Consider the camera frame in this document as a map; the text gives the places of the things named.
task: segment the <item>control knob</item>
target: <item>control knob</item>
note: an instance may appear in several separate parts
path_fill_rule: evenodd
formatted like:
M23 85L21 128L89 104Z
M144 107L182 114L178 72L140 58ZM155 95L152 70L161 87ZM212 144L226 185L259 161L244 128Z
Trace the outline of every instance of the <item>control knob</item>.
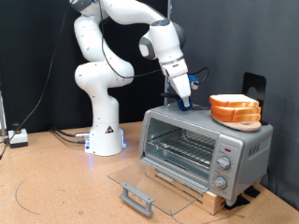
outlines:
M218 188L218 189L225 189L226 188L226 180L222 176L218 176L215 179L213 187Z
M231 166L231 162L227 157L221 157L217 159L217 164L223 169L227 170Z

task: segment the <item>robot logo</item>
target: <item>robot logo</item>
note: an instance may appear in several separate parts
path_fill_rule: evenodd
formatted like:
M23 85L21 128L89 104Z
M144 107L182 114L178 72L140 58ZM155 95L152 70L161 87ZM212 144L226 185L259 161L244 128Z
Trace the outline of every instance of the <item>robot logo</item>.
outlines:
M113 129L111 128L111 126L109 126L106 130L106 133L114 133Z

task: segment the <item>toast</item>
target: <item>toast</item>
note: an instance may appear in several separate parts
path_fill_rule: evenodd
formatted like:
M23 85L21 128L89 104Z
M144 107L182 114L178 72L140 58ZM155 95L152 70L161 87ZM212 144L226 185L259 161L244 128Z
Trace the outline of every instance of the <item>toast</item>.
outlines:
M221 107L259 107L259 102L243 94L211 95L209 102Z
M234 116L242 116L248 114L261 114L262 109L260 107L221 107L212 105L211 111L223 115L225 117L234 117Z
M224 122L243 122L243 121L254 121L254 120L261 119L260 114L248 114L248 115L241 115L241 116L234 116L234 117L226 117L226 116L217 114L214 111L211 111L211 116L214 119L218 119L218 120L221 120Z

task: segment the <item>oven control panel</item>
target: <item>oven control panel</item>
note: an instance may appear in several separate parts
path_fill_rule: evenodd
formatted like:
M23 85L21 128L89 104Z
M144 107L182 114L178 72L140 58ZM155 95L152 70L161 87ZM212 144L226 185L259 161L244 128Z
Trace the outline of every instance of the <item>oven control panel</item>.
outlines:
M229 198L232 188L232 180L236 169L237 148L219 144L212 176L213 191L222 197Z

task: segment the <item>cable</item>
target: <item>cable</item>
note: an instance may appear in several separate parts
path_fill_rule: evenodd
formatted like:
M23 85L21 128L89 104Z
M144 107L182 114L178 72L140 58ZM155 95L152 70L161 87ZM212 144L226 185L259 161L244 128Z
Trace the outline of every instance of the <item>cable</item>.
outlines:
M50 129L50 131L56 131L56 132L61 133L61 134L65 135L65 136L68 136L68 137L76 137L75 134L72 134L72 133L64 133L63 131L61 131L61 130L59 130L59 129L57 129L57 128L54 128L54 127L52 127L52 128Z
M75 144L85 144L85 141L77 141L77 142L74 142L74 141L70 141L64 137L62 137L61 135L59 135L56 131L53 131L54 133L56 133L58 136L60 136L62 139L64 139L66 142L69 142L69 143L75 143Z
M207 67L204 67L203 69L199 70L198 72L190 73L190 74L189 74L189 75L196 75L196 74L198 74L198 73L203 72L204 70L207 70L206 76L205 76L200 82L198 82L198 81L194 81L192 84L194 84L194 85L196 85L196 86L199 86L200 84L202 84L202 83L206 80L206 78L208 77L208 75L209 75L209 70L208 70Z
M37 102L36 107L31 111L31 113L27 116L27 118L21 123L21 125L19 126L17 132L21 129L22 125L23 125L23 124L24 124L24 123L31 117L31 115L36 111L36 109L37 109L38 106L40 105L41 100L42 100L43 97L44 97L44 94L45 94L45 91L46 91L46 88L47 88L47 86L48 86L48 82L49 82L49 79L50 79L50 72L51 72L51 68L52 68L52 65L53 65L54 56L55 56L55 54L56 54L56 50L57 50L58 45L59 45L60 37L61 37L62 32L63 32L63 30L64 30L65 17L66 17L66 14L67 14L67 12L68 12L68 9L70 8L70 6L73 4L74 1L75 1L75 0L73 0L73 1L71 1L71 2L69 3L69 5L68 5L68 7L67 7L67 9L66 9L66 11L65 11L65 13L64 13L64 18L63 18L62 26L61 26L61 29L60 29L60 33L59 33L59 35L58 35L57 44L56 44L56 46L55 46L54 52L53 52L52 57L51 57L51 60L50 60L50 68L49 68L48 77L47 77L47 80L46 80L46 84L45 84L44 90L43 90L42 93L41 93L41 96L40 96L40 98L39 98L39 101ZM14 133L14 134L12 135L12 137L9 139L9 141L6 143L6 145L5 145L4 149L3 149L2 154L0 155L0 160L2 160L3 155L4 155L4 153L6 152L6 149L7 149L8 144L10 143L11 139L13 139L13 137L14 137L15 135L16 135L16 133Z
M119 76L119 77L122 77L122 78L134 78L134 77L144 77L144 76L147 76L149 74L152 74L152 73L155 73L155 72L158 72L158 71L161 71L161 69L157 69L157 70L154 70L152 72L148 72L148 73L145 73L143 75L135 75L133 77L123 77L122 75L120 75L117 71L115 71L115 69L112 67L112 65L109 63L109 60L107 59L107 56L105 54L105 51L104 51L104 23L103 23L103 13L102 13L102 6L101 6L101 0L99 1L99 5L100 5L100 10L101 10L101 26L102 26L102 51L103 51L103 54L105 56L105 59L107 61L107 64L110 66L110 68L113 70L113 72Z

